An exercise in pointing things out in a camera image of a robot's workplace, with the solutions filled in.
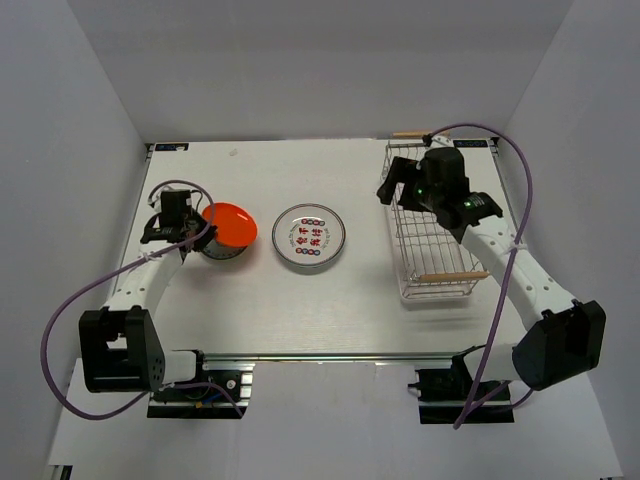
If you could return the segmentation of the dark green plate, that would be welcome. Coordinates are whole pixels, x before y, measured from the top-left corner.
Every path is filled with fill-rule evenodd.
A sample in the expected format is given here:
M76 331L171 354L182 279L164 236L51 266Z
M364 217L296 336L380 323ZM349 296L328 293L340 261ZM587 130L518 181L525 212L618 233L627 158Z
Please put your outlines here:
M240 256L246 249L247 246L233 247L212 240L202 249L201 253L211 260L223 261Z

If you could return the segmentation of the orange plate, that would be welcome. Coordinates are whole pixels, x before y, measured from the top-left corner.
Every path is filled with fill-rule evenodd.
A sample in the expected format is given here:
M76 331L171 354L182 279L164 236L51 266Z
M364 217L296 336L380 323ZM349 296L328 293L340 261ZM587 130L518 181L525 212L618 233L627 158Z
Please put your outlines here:
M248 247L258 236L253 217L235 204L216 202L205 207L201 215L217 228L216 241L224 246Z

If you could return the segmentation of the white plate red chinese characters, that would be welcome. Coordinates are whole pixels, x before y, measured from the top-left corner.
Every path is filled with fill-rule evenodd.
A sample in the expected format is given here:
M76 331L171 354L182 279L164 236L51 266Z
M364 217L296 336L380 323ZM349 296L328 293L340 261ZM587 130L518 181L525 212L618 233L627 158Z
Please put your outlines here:
M324 269L342 254L347 231L327 206L303 203L284 210L274 221L271 241L278 257L298 270Z

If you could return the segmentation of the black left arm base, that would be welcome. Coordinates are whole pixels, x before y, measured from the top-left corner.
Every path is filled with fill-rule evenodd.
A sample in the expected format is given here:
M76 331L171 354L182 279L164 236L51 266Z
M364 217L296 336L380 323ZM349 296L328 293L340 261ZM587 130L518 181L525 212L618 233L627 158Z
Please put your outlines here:
M192 379L150 396L149 419L239 420L251 398L254 363L196 351Z

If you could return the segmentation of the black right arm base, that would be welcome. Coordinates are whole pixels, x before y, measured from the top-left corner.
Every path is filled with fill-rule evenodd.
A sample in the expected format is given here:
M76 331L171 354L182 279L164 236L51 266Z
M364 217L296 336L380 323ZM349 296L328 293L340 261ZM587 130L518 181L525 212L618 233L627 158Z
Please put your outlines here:
M421 425L452 425L462 413L473 384L464 357L479 350L472 347L452 357L446 368L422 368L415 371L416 380L407 385L418 399ZM467 424L510 424L514 422L511 395L504 386L495 396L469 413Z

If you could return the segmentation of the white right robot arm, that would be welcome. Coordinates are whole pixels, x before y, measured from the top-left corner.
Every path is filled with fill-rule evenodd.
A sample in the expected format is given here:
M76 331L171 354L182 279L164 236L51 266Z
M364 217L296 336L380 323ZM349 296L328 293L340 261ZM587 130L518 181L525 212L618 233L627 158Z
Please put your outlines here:
M525 335L517 343L487 342L463 355L464 365L451 374L459 396L477 397L488 381L521 381L541 391L598 366L603 308L579 301L517 242L499 204L471 189L459 149L430 148L419 160L394 157L377 196L384 205L433 215L500 284L521 319Z

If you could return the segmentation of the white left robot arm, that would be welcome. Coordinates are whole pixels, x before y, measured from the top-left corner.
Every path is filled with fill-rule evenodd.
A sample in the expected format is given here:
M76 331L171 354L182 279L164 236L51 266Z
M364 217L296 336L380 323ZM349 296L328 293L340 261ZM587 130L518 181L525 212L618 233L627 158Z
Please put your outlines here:
M158 201L136 265L100 309L79 320L85 385L92 393L157 392L177 384L188 398L199 399L210 390L211 374L198 366L201 354L164 350L153 317L187 255L207 246L216 228L193 208L188 190L164 190Z

